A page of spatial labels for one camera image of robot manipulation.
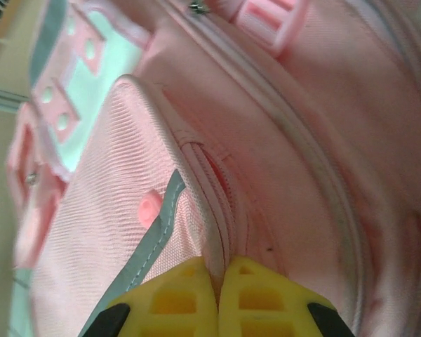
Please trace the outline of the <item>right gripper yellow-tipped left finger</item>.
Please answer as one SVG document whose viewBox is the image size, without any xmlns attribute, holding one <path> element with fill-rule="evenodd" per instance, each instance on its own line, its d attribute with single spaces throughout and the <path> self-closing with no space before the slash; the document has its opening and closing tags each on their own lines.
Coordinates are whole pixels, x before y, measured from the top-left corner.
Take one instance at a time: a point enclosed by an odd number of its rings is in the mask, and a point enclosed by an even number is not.
<svg viewBox="0 0 421 337">
<path fill-rule="evenodd" d="M 202 257 L 112 300 L 83 336 L 217 336 L 218 308 Z"/>
</svg>

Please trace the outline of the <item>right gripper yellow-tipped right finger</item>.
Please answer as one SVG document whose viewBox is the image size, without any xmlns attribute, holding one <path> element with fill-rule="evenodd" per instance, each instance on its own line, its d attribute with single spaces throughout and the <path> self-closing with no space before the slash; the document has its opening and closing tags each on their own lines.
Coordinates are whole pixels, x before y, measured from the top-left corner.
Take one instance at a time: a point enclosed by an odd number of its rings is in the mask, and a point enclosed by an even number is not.
<svg viewBox="0 0 421 337">
<path fill-rule="evenodd" d="M 218 312 L 220 336 L 354 335 L 329 300 L 243 256 L 227 268 Z"/>
</svg>

